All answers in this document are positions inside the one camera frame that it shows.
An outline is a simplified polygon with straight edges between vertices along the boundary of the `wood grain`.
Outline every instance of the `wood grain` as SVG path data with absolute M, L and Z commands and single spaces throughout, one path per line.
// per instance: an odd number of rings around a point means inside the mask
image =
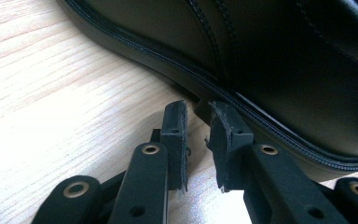
M 96 45 L 55 1 L 0 1 L 0 223 L 31 222 L 65 178 L 104 182 L 124 171 L 164 106 L 180 99 L 189 106 L 190 191 L 171 196 L 169 221 L 250 222 L 241 192 L 216 187 L 209 129 L 171 81 Z

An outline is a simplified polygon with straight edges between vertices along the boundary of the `black leather shoe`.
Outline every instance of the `black leather shoe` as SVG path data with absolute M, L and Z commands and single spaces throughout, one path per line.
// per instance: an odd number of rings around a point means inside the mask
M 313 179 L 358 171 L 358 0 L 58 0 L 91 39 L 204 101 Z

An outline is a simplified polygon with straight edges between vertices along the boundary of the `black plastic part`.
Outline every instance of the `black plastic part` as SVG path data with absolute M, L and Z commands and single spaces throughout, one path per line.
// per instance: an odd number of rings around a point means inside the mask
M 108 223 L 166 223 L 168 153 L 160 143 L 138 146 L 132 154 Z
M 253 223 L 348 223 L 283 149 L 268 147 L 278 152 L 271 155 L 266 147 L 244 153 L 243 199 Z
M 184 101 L 165 107 L 160 143 L 168 149 L 169 190 L 187 190 L 187 109 Z
M 208 100 L 206 98 L 199 99 L 197 105 L 194 108 L 194 113 L 197 115 L 197 117 L 202 119 L 207 124 L 211 123 L 212 109 L 209 105 L 210 101 L 212 100 Z
M 350 223 L 358 223 L 358 178 L 341 178 L 334 188 L 333 203 Z
M 101 189 L 103 191 L 101 202 L 103 206 L 98 215 L 98 223 L 107 223 L 110 213 L 115 206 L 115 199 L 118 195 L 125 174 L 126 172 L 122 172 L 121 174 L 116 175 L 101 184 Z
M 87 183 L 84 188 L 76 183 Z M 69 192 L 73 198 L 64 195 L 65 189 L 75 184 Z M 77 191 L 86 192 L 76 196 Z M 90 176 L 77 175 L 62 181 L 40 206 L 33 224 L 77 224 L 95 223 L 100 210 L 101 186 L 97 179 Z
M 231 105 L 211 107 L 208 148 L 218 185 L 244 189 L 253 223 L 348 223 L 283 149 L 254 145 L 252 131 Z
M 216 179 L 224 191 L 243 189 L 242 151 L 251 147 L 254 135 L 230 105 L 211 103 L 211 136 L 207 147 L 213 152 Z
M 150 136 L 150 142 L 161 142 L 160 135 L 161 129 L 153 129 L 152 135 Z

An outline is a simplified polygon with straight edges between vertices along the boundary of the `wooden table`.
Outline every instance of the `wooden table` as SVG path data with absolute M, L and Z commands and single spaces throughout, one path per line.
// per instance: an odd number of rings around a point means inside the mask
M 160 127 L 164 106 L 180 99 L 193 155 L 189 192 L 172 194 L 169 221 L 250 222 L 241 192 L 217 188 L 203 142 L 209 128 L 187 95 L 96 45 L 55 1 L 0 1 L 0 223 L 32 221 L 65 178 L 104 182 L 126 170 L 134 148 Z

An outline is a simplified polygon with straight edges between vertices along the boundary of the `shoe upper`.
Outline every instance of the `shoe upper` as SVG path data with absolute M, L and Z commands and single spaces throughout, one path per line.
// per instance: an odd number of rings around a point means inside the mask
M 358 156 L 358 0 L 85 2 L 316 150 Z

